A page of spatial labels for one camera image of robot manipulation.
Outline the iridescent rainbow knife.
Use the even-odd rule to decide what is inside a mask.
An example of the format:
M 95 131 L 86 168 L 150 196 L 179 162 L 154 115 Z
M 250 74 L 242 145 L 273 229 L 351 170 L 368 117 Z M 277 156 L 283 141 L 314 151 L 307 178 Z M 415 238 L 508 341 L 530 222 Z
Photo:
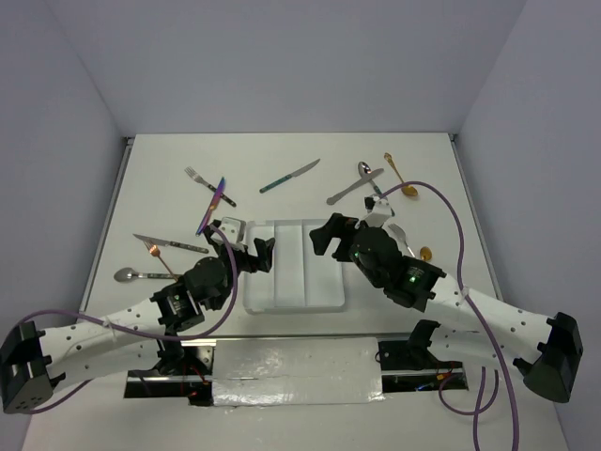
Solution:
M 216 191 L 213 194 L 213 196 L 208 204 L 208 208 L 207 208 L 198 228 L 196 229 L 196 232 L 195 232 L 196 236 L 200 236 L 203 233 L 204 229 L 208 226 L 212 213 L 218 207 L 221 196 L 223 194 L 224 187 L 225 187 L 225 178 L 221 178 L 219 184 L 217 185 Z

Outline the copper fork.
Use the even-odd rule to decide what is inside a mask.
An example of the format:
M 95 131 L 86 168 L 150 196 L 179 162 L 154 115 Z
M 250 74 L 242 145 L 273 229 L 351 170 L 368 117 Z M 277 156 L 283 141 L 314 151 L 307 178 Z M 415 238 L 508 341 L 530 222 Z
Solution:
M 144 243 L 147 251 L 153 257 L 155 257 L 156 259 L 158 259 L 160 261 L 160 263 L 167 270 L 167 272 L 169 273 L 169 275 L 174 280 L 178 280 L 178 278 L 180 277 L 180 274 L 177 274 L 177 273 L 173 272 L 172 269 L 170 268 L 170 266 L 165 262 L 165 260 L 162 258 L 162 254 L 161 254 L 161 250 L 160 250 L 159 246 L 157 244 L 155 244 L 154 242 L 148 241 L 148 240 L 143 240 L 143 243 Z

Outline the ornate silver knife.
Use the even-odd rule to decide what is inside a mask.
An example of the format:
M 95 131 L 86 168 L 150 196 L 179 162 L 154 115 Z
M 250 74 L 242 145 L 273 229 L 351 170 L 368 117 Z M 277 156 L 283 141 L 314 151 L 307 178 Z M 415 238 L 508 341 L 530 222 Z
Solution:
M 331 197 L 328 197 L 326 199 L 326 204 L 329 206 L 333 206 L 339 200 L 341 200 L 343 197 L 345 197 L 347 194 L 353 192 L 354 190 L 362 187 L 365 184 L 368 184 L 371 180 L 377 178 L 379 175 L 381 175 L 383 173 L 384 173 L 384 169 L 378 168 L 378 169 L 372 170 L 371 172 L 369 172 L 367 174 L 360 175 L 360 178 L 357 181 L 355 181 L 354 183 L 352 183 L 351 185 L 346 187 L 344 190 L 342 190 L 341 192 L 339 192 Z

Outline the ornate gold spoon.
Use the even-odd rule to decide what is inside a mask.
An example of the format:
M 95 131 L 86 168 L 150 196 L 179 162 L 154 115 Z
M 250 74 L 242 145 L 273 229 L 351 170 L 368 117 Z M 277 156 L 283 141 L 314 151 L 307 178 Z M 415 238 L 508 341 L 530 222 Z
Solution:
M 429 247 L 424 246 L 420 249 L 420 258 L 423 261 L 430 261 L 432 259 L 432 251 Z

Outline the plain silver fork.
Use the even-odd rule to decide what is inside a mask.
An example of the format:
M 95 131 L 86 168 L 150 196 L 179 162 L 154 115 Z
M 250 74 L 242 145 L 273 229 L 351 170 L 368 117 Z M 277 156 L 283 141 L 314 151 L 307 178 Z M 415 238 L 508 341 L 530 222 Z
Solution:
M 408 244 L 408 237 L 407 237 L 405 230 L 402 227 L 400 227 L 399 225 L 394 224 L 394 223 L 388 224 L 388 228 L 392 231 L 392 233 L 395 235 L 395 237 L 403 243 L 403 245 L 408 250 L 409 255 L 411 257 L 416 257 L 415 253 L 413 252 L 413 250 L 410 248 L 410 246 Z

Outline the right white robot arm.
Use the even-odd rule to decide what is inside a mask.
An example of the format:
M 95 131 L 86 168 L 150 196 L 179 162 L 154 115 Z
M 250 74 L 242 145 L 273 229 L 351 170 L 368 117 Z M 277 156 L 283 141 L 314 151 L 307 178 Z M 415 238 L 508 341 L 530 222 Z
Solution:
M 380 226 L 335 213 L 310 231 L 316 255 L 339 244 L 332 257 L 353 263 L 369 283 L 395 304 L 424 315 L 408 344 L 408 357 L 419 367 L 438 360 L 435 334 L 483 334 L 490 355 L 515 369 L 525 386 L 556 403 L 569 401 L 583 354 L 577 321 L 563 312 L 552 317 L 503 303 L 459 284 L 444 270 L 399 250 Z

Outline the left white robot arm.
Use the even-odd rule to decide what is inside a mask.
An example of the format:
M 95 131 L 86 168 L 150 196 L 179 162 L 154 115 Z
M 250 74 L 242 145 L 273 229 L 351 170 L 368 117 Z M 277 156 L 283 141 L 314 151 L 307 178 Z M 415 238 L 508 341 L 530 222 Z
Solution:
M 6 414 L 37 414 L 55 408 L 55 390 L 79 391 L 96 378 L 141 368 L 145 360 L 162 374 L 173 374 L 197 359 L 182 344 L 189 329 L 208 311 L 228 317 L 243 272 L 270 272 L 274 238 L 254 239 L 256 253 L 225 221 L 214 221 L 204 235 L 215 251 L 149 298 L 101 318 L 56 309 L 72 317 L 70 326 L 40 329 L 37 313 L 21 319 L 1 346 L 1 400 Z

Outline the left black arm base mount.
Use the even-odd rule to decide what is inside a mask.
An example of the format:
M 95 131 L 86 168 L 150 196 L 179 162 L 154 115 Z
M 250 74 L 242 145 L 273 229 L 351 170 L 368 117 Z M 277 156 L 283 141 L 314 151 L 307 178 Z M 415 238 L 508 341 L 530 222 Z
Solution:
M 182 398 L 193 406 L 212 406 L 215 345 L 158 344 L 157 364 L 128 372 L 124 398 Z

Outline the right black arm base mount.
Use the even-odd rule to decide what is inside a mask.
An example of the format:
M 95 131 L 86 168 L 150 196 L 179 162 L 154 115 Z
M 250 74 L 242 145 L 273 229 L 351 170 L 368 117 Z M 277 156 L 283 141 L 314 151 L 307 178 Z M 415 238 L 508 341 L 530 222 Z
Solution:
M 380 366 L 384 394 L 438 391 L 448 378 L 443 390 L 468 389 L 463 365 L 441 361 L 429 350 L 439 327 L 435 321 L 420 320 L 407 337 L 378 340 L 374 359 Z

